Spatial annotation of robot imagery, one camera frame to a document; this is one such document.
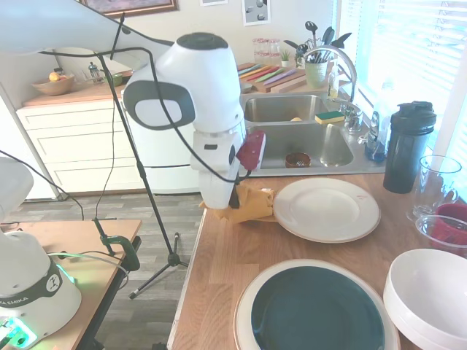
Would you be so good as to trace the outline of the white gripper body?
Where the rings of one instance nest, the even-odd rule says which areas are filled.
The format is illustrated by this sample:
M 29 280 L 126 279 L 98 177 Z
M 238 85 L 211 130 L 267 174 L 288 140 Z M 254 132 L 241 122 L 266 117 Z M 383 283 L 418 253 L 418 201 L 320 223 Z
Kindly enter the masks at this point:
M 240 161 L 236 155 L 244 143 L 244 133 L 208 134 L 193 133 L 193 151 L 222 179 L 191 155 L 190 166 L 198 172 L 198 187 L 206 206 L 226 209 L 239 172 Z

